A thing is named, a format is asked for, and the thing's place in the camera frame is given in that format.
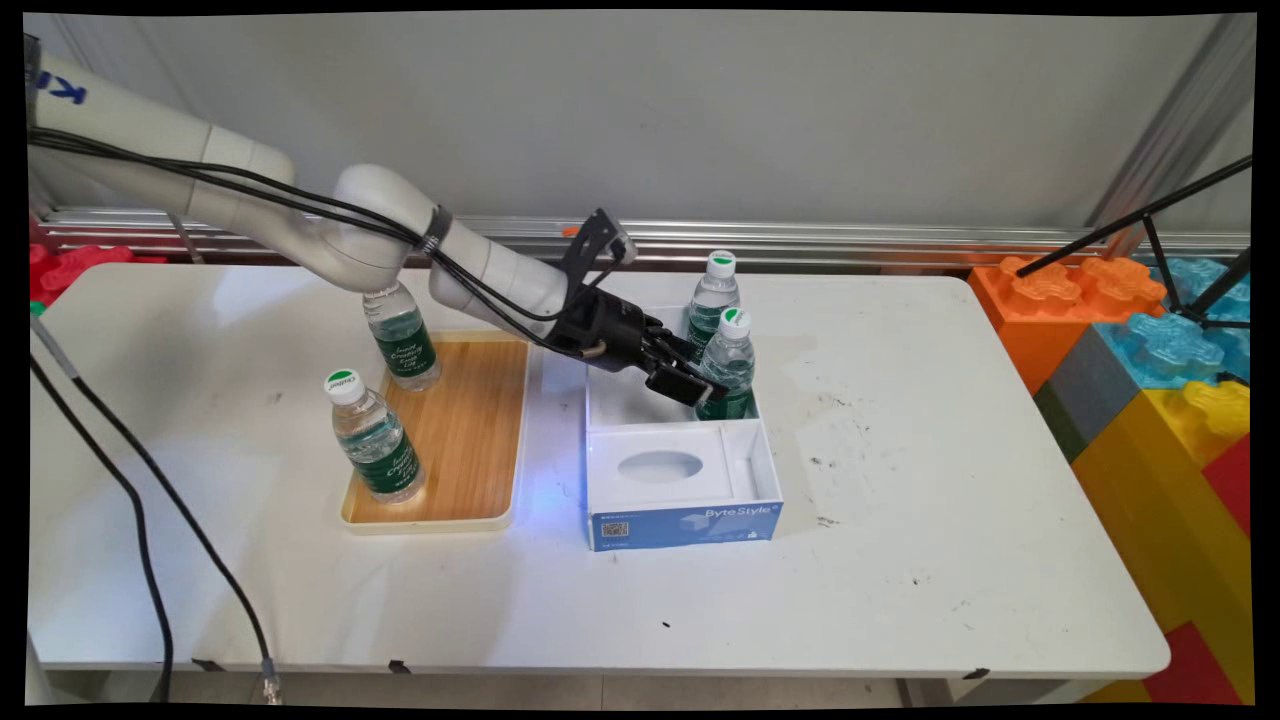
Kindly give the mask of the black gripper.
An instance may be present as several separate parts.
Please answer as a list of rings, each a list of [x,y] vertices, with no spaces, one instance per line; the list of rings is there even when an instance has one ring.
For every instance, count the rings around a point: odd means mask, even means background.
[[[652,332],[655,329],[655,345]],[[703,373],[698,348],[639,306],[581,284],[548,333],[556,351],[603,372],[640,368],[649,391],[689,407],[718,402],[730,388]]]

